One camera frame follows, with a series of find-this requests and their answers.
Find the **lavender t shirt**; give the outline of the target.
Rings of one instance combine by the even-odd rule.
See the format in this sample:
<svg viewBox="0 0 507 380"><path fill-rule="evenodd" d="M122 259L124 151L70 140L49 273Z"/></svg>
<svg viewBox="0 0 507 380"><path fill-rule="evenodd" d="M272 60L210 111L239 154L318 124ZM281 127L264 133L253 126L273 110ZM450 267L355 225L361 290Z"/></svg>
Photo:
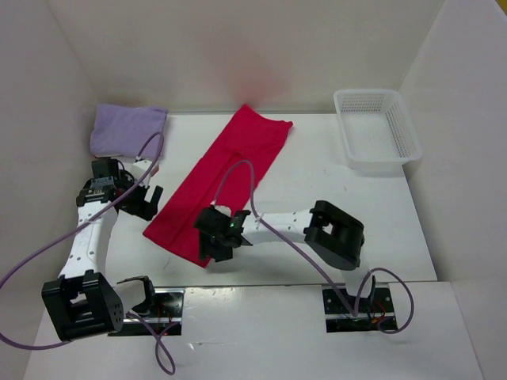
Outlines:
<svg viewBox="0 0 507 380"><path fill-rule="evenodd" d="M160 107L124 107L98 104L90 135L95 157L135 158L155 133L164 132L169 111Z"/></svg>

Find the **pink t shirt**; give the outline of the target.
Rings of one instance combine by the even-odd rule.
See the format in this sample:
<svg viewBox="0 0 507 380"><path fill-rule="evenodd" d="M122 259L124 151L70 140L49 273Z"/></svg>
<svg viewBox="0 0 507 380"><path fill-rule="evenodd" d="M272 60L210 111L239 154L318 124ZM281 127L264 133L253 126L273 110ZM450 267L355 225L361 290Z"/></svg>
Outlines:
<svg viewBox="0 0 507 380"><path fill-rule="evenodd" d="M194 222L200 211L218 195L218 205L232 211L244 208L250 199L250 169L258 184L281 152L293 122L267 119L244 104L220 132L181 185L157 214L143 236L159 247L202 268L199 262L199 232Z"/></svg>

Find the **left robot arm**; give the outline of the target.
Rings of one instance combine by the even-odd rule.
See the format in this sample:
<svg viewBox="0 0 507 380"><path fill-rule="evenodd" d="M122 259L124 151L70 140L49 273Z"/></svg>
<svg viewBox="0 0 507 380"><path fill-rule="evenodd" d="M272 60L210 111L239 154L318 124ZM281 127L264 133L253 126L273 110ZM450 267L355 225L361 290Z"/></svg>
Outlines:
<svg viewBox="0 0 507 380"><path fill-rule="evenodd" d="M163 189L146 198L158 164L137 158L125 169L115 158L92 163L92 178L76 198L79 231L58 278L43 285L41 296L57 336L70 342L118 333L126 313L139 316L156 311L158 297L146 275L112 285L105 277L105 262L112 230L123 211L145 221L158 212Z"/></svg>

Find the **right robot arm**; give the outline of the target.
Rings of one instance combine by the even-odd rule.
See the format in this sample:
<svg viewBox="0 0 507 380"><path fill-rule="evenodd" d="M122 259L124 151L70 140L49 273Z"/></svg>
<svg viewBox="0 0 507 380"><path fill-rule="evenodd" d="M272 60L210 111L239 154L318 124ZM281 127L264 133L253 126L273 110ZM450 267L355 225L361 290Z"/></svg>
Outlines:
<svg viewBox="0 0 507 380"><path fill-rule="evenodd" d="M375 301L375 278L361 263L364 224L325 200L310 209L289 213L258 213L253 208L231 213L212 204L194 222L199 232L199 257L230 260L242 246L284 242L311 264L335 290L345 309L356 316ZM310 247L331 268L341 272L347 295L300 247Z"/></svg>

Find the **white laundry basket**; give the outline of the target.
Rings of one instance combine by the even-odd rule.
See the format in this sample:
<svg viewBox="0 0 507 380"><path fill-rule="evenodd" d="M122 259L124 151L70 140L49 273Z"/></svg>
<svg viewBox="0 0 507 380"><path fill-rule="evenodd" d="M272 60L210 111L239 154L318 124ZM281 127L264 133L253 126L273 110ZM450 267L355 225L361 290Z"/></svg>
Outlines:
<svg viewBox="0 0 507 380"><path fill-rule="evenodd" d="M351 169L391 172L422 158L422 148L402 96L392 89L334 93L337 123Z"/></svg>

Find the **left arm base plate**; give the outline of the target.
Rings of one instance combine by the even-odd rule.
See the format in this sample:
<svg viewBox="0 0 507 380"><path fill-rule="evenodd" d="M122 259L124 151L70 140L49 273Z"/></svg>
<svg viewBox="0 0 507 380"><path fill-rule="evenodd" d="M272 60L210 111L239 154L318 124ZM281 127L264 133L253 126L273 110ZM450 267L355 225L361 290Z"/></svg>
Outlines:
<svg viewBox="0 0 507 380"><path fill-rule="evenodd" d="M148 306L136 306L132 312L141 317L157 334L180 336L185 290L183 288L154 289L154 301ZM124 318L119 332L111 337L149 336L150 332L135 318Z"/></svg>

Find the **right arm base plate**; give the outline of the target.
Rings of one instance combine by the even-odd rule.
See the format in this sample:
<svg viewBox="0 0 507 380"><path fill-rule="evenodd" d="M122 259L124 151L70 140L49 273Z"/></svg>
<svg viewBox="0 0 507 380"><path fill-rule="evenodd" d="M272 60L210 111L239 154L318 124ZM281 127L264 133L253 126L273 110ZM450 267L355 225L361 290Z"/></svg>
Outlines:
<svg viewBox="0 0 507 380"><path fill-rule="evenodd" d="M359 313L354 317L331 287L322 289L322 299L328 333L378 331L378 324L386 331L395 331L398 324L388 287L377 287L370 298L362 298Z"/></svg>

